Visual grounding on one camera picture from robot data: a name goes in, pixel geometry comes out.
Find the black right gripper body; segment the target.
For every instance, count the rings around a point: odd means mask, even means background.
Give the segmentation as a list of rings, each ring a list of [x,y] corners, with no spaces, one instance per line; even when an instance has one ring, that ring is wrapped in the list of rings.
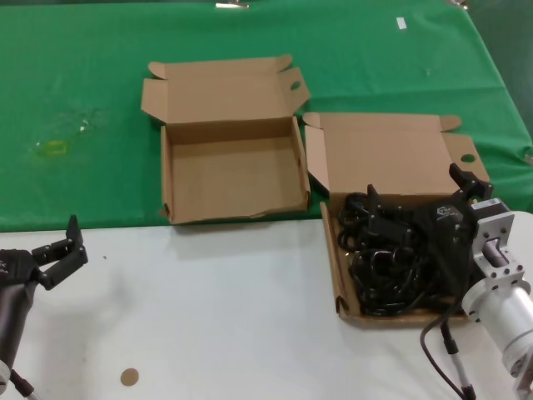
[[[470,199],[466,189],[458,189],[448,197],[416,205],[412,210],[412,224],[426,241],[429,261],[442,275],[475,274]]]

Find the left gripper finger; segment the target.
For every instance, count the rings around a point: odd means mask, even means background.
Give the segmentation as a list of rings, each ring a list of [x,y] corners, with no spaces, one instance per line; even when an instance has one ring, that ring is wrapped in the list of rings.
[[[65,235],[61,241],[31,251],[37,264],[37,282],[47,291],[53,290],[88,262],[76,215],[69,218]]]

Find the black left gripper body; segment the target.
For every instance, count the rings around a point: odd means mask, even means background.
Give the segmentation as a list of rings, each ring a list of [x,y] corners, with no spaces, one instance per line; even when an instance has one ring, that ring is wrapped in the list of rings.
[[[1,289],[19,284],[39,283],[41,273],[34,256],[27,250],[1,251]]]

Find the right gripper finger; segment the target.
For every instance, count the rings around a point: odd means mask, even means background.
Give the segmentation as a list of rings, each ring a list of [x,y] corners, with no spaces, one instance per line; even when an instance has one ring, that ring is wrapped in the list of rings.
[[[459,200],[488,200],[491,198],[491,184],[480,180],[473,172],[462,170],[456,163],[449,167],[449,174],[458,189],[452,194]]]
[[[401,219],[402,210],[383,207],[380,195],[371,184],[367,186],[366,210],[367,232],[370,236],[399,244],[413,243],[413,230]]]

